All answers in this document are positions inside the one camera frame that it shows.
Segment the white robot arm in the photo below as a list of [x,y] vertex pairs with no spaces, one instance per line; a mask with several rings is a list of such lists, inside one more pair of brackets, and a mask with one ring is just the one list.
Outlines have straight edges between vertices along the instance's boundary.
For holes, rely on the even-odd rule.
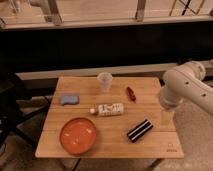
[[204,65],[197,61],[186,62],[163,74],[164,86],[158,95],[159,103],[163,107],[162,125],[170,123],[175,108],[183,99],[190,100],[213,117],[213,88],[203,82],[205,76]]

